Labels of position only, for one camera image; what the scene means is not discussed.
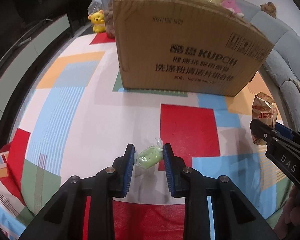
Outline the right human hand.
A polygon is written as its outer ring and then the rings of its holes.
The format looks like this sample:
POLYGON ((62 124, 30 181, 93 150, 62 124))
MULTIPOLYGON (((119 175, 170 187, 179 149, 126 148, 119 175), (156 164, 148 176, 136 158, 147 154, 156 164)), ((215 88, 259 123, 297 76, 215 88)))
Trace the right human hand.
POLYGON ((300 190, 295 185, 293 185, 279 220, 274 227, 274 232, 279 239, 284 239, 288 235, 289 224, 295 227, 300 225, 300 190))

